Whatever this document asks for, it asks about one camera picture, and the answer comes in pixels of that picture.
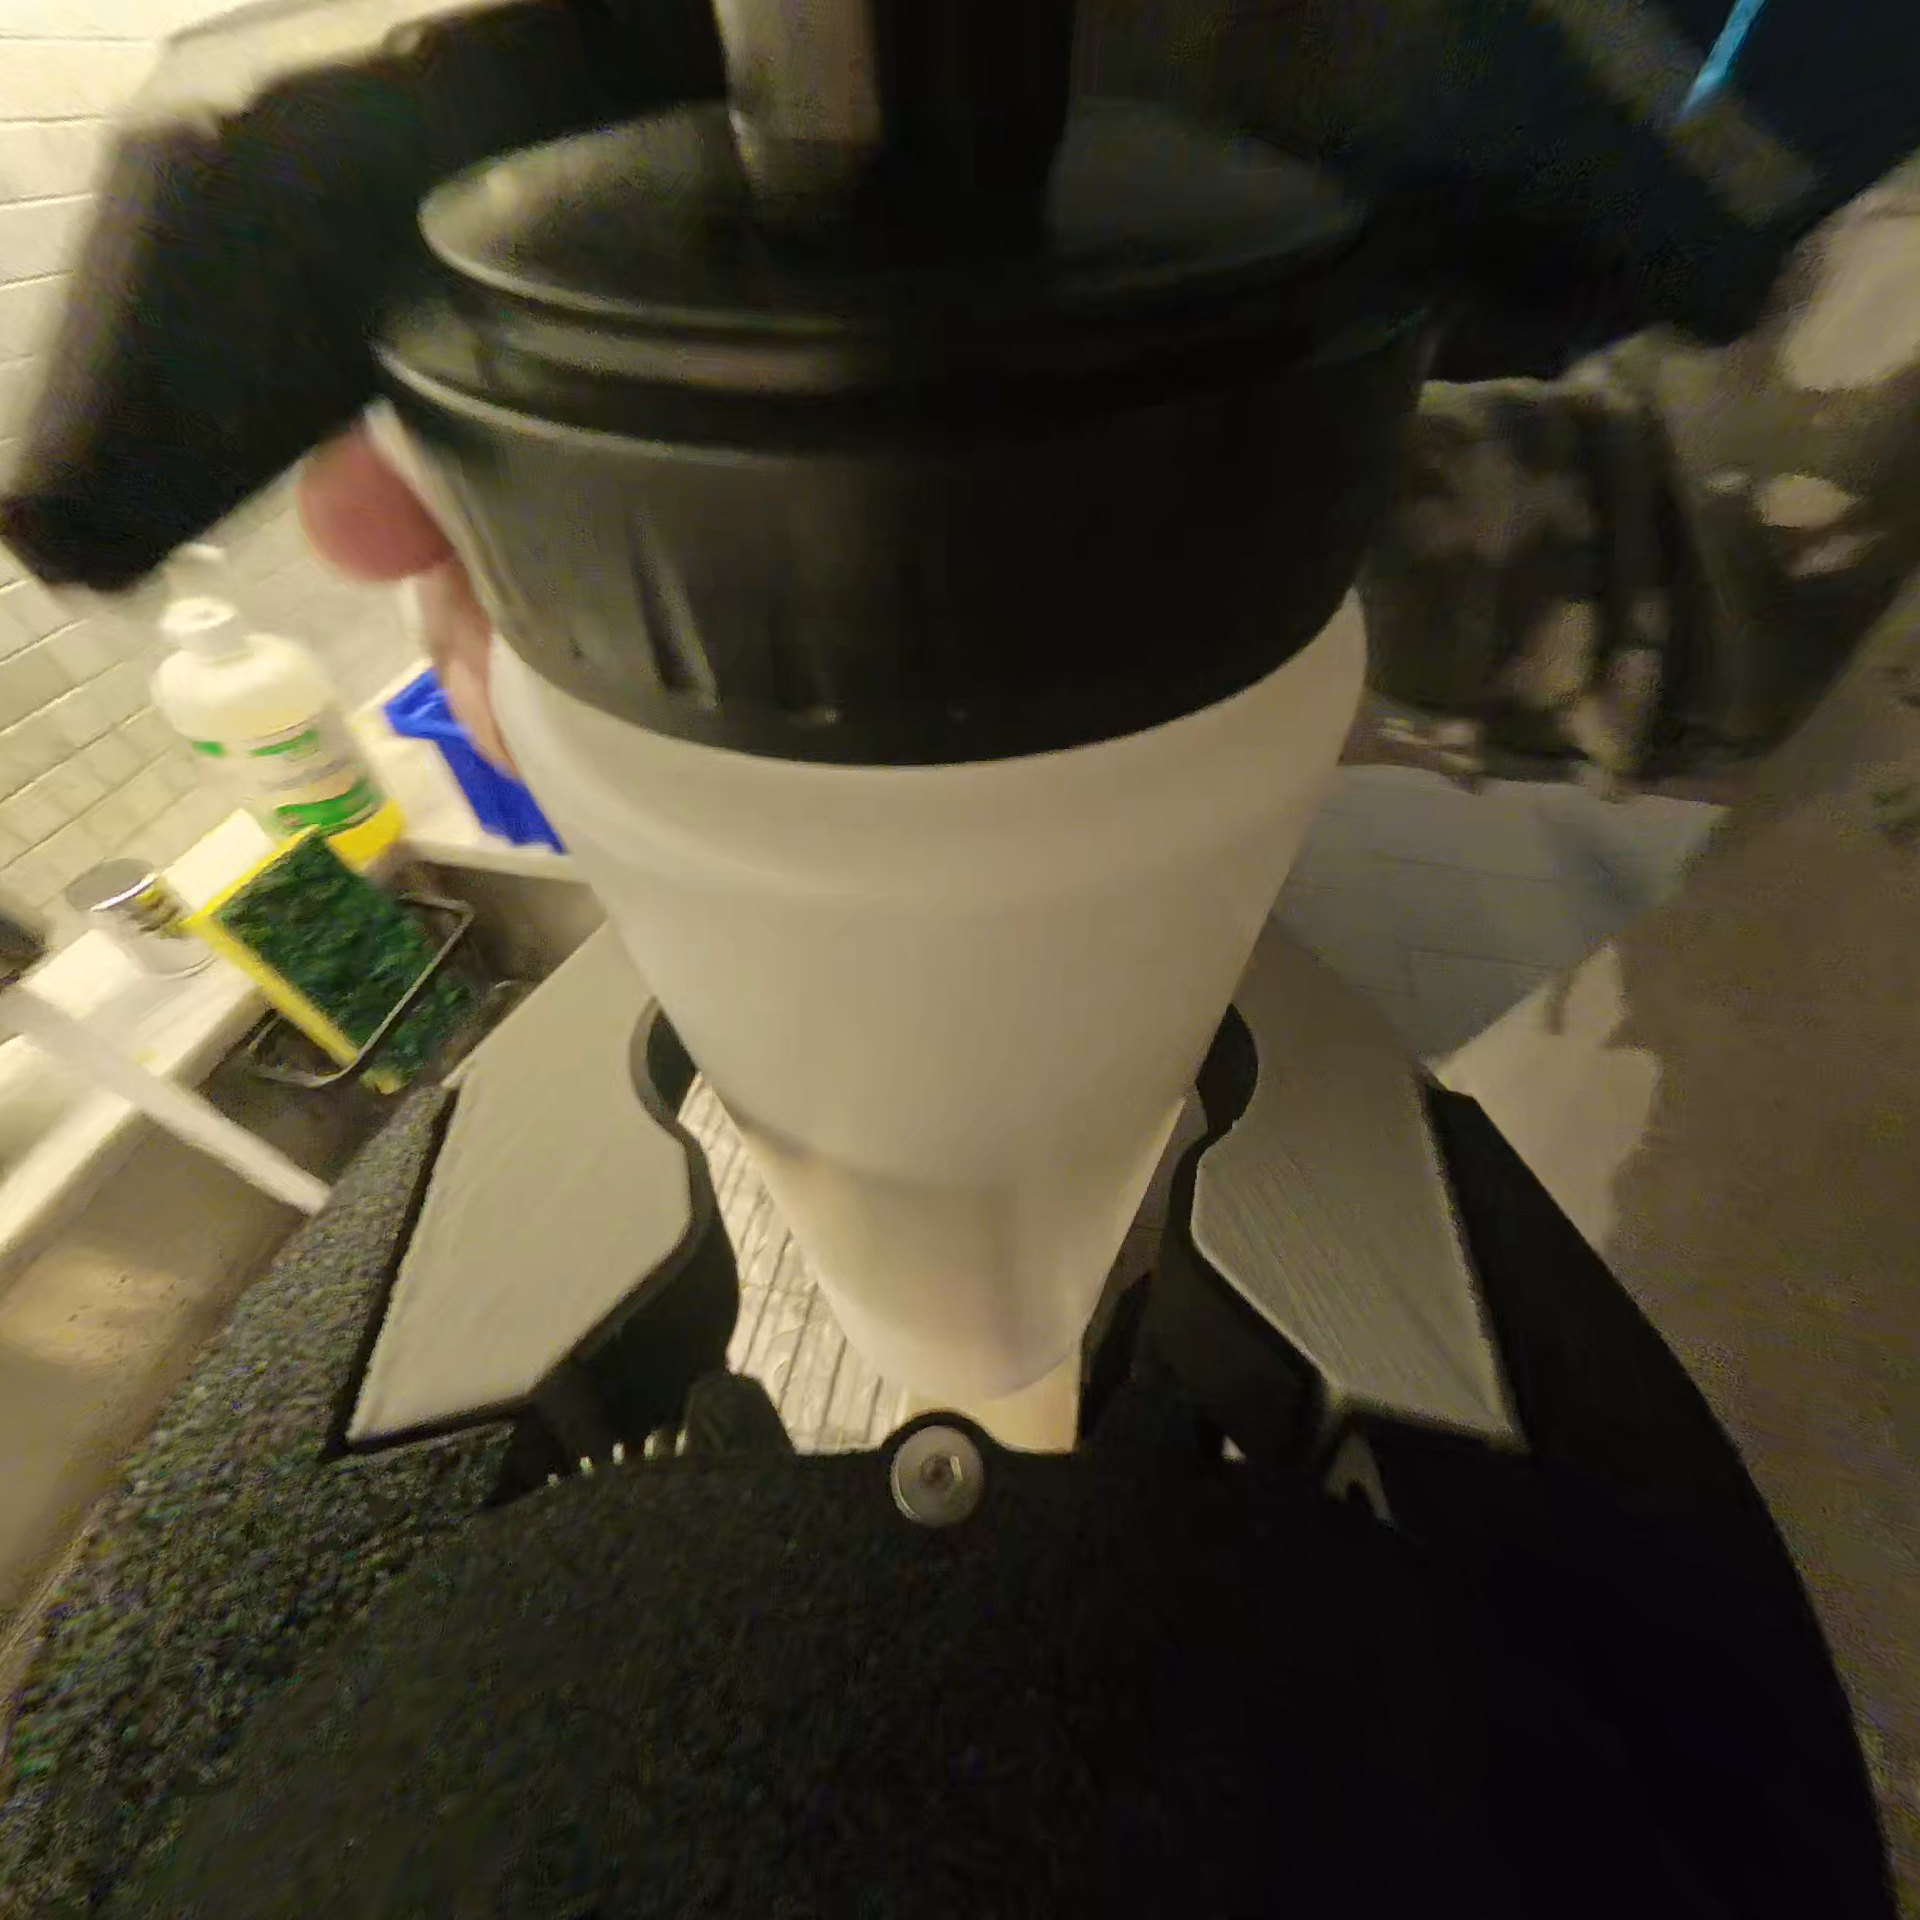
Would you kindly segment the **brushed steel faucet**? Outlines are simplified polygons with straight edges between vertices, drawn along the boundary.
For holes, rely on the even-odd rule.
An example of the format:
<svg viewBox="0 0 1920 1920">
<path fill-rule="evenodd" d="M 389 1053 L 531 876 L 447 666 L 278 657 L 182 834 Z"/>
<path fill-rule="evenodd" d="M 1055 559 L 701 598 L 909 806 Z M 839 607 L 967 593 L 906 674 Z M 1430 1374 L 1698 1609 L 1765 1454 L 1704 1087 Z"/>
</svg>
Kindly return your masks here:
<svg viewBox="0 0 1920 1920">
<path fill-rule="evenodd" d="M 5 895 L 3 1006 L 10 1035 L 35 1044 L 86 1087 L 125 1102 L 165 1133 L 218 1162 L 275 1203 L 304 1217 L 324 1209 L 330 1187 L 319 1177 L 224 1115 L 200 1092 L 154 1071 L 128 1047 L 115 1044 L 29 986 L 29 977 L 46 963 L 47 951 L 50 931 L 44 916 Z"/>
</svg>

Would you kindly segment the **white plastic sports bottle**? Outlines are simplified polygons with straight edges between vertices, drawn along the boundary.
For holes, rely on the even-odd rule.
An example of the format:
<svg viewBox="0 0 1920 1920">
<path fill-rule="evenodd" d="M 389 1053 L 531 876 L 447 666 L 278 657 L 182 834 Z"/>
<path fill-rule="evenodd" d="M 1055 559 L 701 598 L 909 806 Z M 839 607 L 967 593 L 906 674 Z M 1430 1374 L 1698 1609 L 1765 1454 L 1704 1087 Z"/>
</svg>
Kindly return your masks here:
<svg viewBox="0 0 1920 1920">
<path fill-rule="evenodd" d="M 1082 1353 L 1362 667 L 1348 595 L 1220 705 L 903 767 L 648 733 L 502 643 L 491 705 L 848 1345 L 984 1414 Z"/>
</svg>

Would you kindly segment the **blue dish mat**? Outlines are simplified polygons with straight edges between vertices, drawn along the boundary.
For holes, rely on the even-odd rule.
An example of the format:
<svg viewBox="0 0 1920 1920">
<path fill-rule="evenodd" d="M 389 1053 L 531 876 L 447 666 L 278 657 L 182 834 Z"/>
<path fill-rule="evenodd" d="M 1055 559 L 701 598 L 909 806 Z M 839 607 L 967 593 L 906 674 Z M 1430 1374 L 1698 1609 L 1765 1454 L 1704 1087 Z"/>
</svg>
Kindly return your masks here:
<svg viewBox="0 0 1920 1920">
<path fill-rule="evenodd" d="M 535 796 L 475 747 L 431 667 L 398 682 L 374 713 L 382 750 L 411 793 L 404 806 L 415 825 L 493 853 L 563 858 L 565 845 Z"/>
</svg>

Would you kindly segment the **stainless steel sink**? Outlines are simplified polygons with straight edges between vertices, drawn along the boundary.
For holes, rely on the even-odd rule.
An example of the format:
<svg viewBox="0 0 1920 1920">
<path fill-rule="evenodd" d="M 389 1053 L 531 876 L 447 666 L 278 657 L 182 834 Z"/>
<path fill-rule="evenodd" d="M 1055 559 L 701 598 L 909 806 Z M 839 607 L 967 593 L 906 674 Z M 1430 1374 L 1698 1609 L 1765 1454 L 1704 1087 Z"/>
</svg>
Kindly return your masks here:
<svg viewBox="0 0 1920 1920">
<path fill-rule="evenodd" d="M 475 907 L 491 966 L 539 980 L 596 931 L 586 886 L 550 874 L 428 865 Z M 252 1081 L 243 1041 L 200 1087 L 282 1155 L 336 1182 L 392 1115 L 362 1087 L 295 1092 Z M 47 1571 L 154 1423 L 210 1333 L 286 1244 L 300 1213 L 151 1127 L 144 1146 L 36 1259 L 5 1283 L 5 1615 Z"/>
</svg>

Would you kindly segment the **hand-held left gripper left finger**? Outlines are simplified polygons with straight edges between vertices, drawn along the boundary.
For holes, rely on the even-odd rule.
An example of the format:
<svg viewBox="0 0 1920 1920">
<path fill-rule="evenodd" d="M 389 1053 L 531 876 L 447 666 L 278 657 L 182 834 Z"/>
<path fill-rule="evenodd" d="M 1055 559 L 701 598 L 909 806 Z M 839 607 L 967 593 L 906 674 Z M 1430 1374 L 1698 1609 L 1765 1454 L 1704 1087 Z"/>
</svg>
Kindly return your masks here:
<svg viewBox="0 0 1920 1920">
<path fill-rule="evenodd" d="M 349 1449 L 491 1423 L 635 1449 L 722 1372 L 738 1277 L 693 1066 L 599 927 L 456 1069 L 352 1403 Z"/>
</svg>

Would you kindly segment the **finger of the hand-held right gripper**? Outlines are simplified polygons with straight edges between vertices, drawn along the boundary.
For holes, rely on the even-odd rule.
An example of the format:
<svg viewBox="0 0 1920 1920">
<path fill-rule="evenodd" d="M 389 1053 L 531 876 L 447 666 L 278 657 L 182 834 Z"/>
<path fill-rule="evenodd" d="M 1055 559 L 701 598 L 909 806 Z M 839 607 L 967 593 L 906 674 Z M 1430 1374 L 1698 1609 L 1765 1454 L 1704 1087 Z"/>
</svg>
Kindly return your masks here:
<svg viewBox="0 0 1920 1920">
<path fill-rule="evenodd" d="M 720 3 L 726 117 L 756 204 L 786 225 L 853 214 L 880 150 L 870 3 Z"/>
</svg>

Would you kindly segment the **person's right hand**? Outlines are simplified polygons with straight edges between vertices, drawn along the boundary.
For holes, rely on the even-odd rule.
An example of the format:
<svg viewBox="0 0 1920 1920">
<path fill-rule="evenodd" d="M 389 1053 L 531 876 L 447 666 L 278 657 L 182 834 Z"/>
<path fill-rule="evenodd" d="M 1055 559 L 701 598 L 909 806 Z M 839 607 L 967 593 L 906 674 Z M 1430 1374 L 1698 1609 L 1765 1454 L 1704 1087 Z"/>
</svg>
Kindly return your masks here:
<svg viewBox="0 0 1920 1920">
<path fill-rule="evenodd" d="M 365 415 L 300 463 L 295 503 L 317 556 L 362 586 L 400 586 L 451 713 L 493 767 L 517 774 L 491 699 L 493 625 L 467 564 Z"/>
</svg>

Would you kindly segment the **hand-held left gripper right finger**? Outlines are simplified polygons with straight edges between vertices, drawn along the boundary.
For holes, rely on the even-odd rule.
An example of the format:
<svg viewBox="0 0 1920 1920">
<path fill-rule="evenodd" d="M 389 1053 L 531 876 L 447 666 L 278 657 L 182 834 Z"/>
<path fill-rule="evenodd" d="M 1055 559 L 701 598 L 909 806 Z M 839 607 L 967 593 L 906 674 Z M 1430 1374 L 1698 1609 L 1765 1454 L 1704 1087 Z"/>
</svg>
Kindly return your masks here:
<svg viewBox="0 0 1920 1920">
<path fill-rule="evenodd" d="M 1378 1009 L 1262 932 L 1195 1084 L 1144 1326 L 1236 1449 L 1390 1421 L 1523 1449 L 1429 1076 Z"/>
</svg>

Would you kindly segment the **white dish soap bottle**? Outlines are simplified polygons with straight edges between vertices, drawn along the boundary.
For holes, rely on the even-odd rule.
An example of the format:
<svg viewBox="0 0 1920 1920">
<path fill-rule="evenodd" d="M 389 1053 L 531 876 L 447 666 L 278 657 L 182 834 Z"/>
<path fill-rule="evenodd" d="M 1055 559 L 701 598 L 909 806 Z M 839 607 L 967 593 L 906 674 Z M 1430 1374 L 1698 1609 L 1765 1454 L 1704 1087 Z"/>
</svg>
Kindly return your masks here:
<svg viewBox="0 0 1920 1920">
<path fill-rule="evenodd" d="M 151 699 L 204 770 L 278 836 L 365 828 L 386 793 L 319 661 L 213 595 L 167 603 Z"/>
</svg>

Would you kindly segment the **black screw cap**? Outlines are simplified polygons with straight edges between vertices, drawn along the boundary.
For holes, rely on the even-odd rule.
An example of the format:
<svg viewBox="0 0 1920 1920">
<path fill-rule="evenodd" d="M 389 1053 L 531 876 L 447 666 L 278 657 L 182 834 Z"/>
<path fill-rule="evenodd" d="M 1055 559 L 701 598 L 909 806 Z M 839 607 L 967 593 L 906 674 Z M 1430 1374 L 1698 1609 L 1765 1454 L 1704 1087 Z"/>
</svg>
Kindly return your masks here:
<svg viewBox="0 0 1920 1920">
<path fill-rule="evenodd" d="M 686 108 L 471 167 L 378 357 L 496 633 L 578 705 L 782 761 L 1165 724 L 1308 650 L 1423 377 L 1326 171 L 1082 103 L 1036 229 L 782 222 Z"/>
</svg>

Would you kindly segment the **green and yellow sponge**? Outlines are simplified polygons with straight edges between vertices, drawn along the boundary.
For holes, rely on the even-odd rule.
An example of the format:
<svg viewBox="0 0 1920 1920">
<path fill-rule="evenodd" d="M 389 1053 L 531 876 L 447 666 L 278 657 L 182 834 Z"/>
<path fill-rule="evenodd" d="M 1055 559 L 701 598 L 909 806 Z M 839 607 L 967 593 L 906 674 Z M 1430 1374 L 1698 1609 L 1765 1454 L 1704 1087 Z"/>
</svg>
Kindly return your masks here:
<svg viewBox="0 0 1920 1920">
<path fill-rule="evenodd" d="M 474 1011 L 451 923 L 357 871 L 315 828 L 182 925 L 334 1069 L 382 1094 L 406 1090 Z"/>
</svg>

